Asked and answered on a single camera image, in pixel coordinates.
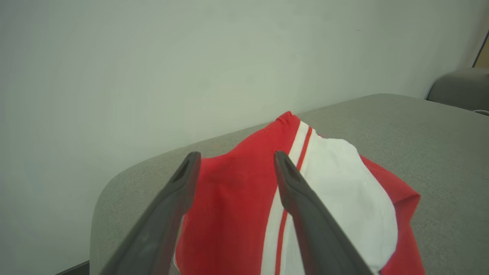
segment gray couch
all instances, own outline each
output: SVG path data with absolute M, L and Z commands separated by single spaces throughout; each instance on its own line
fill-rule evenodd
M 349 141 L 422 195 L 411 226 L 427 274 L 489 274 L 489 116 L 394 94 L 298 116 L 321 135 Z M 263 126 L 173 150 L 112 179 L 93 214 L 90 273 L 100 273 L 187 153 L 225 154 Z

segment white wall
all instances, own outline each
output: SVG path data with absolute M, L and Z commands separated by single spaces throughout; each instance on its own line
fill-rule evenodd
M 89 258 L 104 185 L 199 140 L 465 64 L 487 0 L 2 1 L 0 274 Z

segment white stripe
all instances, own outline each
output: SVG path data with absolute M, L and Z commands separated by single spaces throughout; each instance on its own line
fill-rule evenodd
M 294 165 L 297 165 L 297 162 L 299 161 L 299 157 L 301 156 L 302 147 L 304 146 L 304 141 L 306 140 L 308 130 L 309 125 L 301 121 L 289 152 L 289 158 L 294 163 Z M 284 207 L 282 206 L 282 202 L 280 201 L 280 193 L 277 189 L 275 191 L 275 196 L 273 197 L 272 206 L 270 208 L 270 215 L 268 216 L 267 230 L 265 231 L 265 241 L 263 244 L 262 253 L 262 275 L 275 274 L 278 233 L 280 230 L 280 222 L 282 220 L 283 212 Z

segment red fabric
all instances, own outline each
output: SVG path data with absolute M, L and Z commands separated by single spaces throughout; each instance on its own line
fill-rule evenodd
M 287 112 L 229 153 L 202 160 L 194 203 L 176 249 L 182 275 L 260 274 L 277 189 L 273 154 L 290 151 L 299 124 L 299 118 Z M 410 227 L 419 194 L 379 165 L 362 160 L 396 210 L 398 243 L 382 275 L 424 274 Z
M 396 251 L 381 270 L 382 275 L 424 274 L 418 245 L 411 229 L 411 218 L 420 201 L 420 195 L 400 178 L 380 165 L 360 156 L 370 173 L 384 188 L 396 210 L 398 242 Z

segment red and white cloth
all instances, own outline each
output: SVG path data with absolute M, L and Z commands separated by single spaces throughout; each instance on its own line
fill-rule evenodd
M 202 160 L 176 249 L 182 275 L 304 274 L 292 216 L 280 202 L 276 151 L 288 153 L 374 273 L 424 274 L 410 227 L 419 194 L 287 112 L 229 153 Z

